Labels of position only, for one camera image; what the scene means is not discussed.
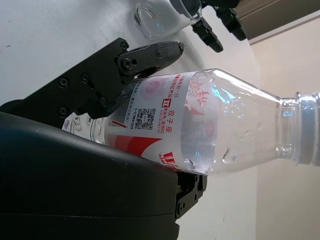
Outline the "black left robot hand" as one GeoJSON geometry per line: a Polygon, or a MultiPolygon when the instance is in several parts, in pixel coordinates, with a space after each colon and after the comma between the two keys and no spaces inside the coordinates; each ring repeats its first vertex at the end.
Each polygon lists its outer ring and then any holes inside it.
{"type": "Polygon", "coordinates": [[[240,3],[238,0],[171,0],[173,8],[189,19],[189,25],[199,38],[215,52],[223,51],[223,45],[214,34],[212,27],[202,16],[205,7],[212,7],[216,16],[221,20],[224,27],[239,41],[247,38],[241,21],[235,11],[240,3]]]}

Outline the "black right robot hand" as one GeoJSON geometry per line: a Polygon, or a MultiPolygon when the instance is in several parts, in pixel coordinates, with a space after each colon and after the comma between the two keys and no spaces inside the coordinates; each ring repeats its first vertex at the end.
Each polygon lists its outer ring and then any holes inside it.
{"type": "Polygon", "coordinates": [[[177,172],[63,130],[71,114],[108,117],[133,80],[184,52],[177,41],[129,50],[117,38],[24,99],[0,108],[3,240],[175,240],[207,177],[177,172]]]}

